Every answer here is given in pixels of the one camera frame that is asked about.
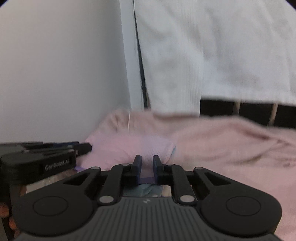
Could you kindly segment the person's left hand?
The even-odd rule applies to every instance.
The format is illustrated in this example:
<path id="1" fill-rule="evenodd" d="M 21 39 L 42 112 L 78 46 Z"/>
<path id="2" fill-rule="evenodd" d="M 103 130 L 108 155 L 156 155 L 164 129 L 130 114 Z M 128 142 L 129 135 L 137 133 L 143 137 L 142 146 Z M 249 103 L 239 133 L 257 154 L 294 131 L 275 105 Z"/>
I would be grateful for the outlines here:
<path id="1" fill-rule="evenodd" d="M 26 191 L 26 186 L 14 186 L 10 196 L 11 203 L 13 204 L 19 197 L 25 195 Z M 1 202 L 1 218 L 9 218 L 9 227 L 14 231 L 15 237 L 17 237 L 20 234 L 20 230 L 17 228 L 14 218 L 10 215 L 9 206 L 4 202 Z"/>

